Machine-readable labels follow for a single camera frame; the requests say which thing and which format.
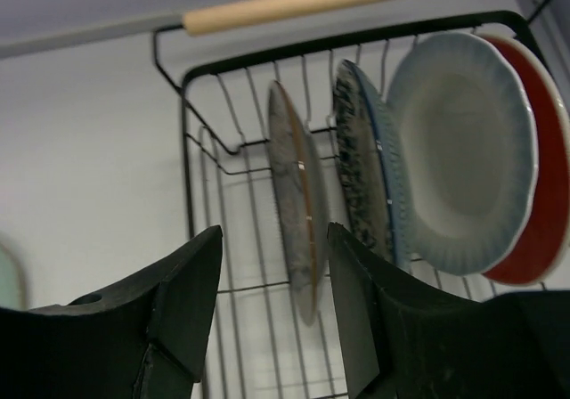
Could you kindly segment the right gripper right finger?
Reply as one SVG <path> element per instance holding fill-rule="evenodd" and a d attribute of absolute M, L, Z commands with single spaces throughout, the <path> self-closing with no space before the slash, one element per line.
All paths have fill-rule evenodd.
<path fill-rule="evenodd" d="M 568 397 L 567 291 L 477 302 L 388 263 L 341 224 L 328 241 L 350 397 Z"/>

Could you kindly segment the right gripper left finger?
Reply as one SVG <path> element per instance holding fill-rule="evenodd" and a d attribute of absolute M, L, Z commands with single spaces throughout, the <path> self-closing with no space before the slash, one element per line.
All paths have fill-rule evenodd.
<path fill-rule="evenodd" d="M 222 238 L 208 227 L 67 305 L 3 309 L 2 397 L 190 397 L 204 373 Z"/>

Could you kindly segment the grey reindeer plate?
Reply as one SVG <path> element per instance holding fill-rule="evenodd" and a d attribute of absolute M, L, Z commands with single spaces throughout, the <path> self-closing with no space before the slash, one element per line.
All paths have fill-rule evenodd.
<path fill-rule="evenodd" d="M 314 139 L 281 82 L 267 98 L 268 157 L 289 286 L 303 323 L 314 324 L 329 259 L 327 189 Z"/>

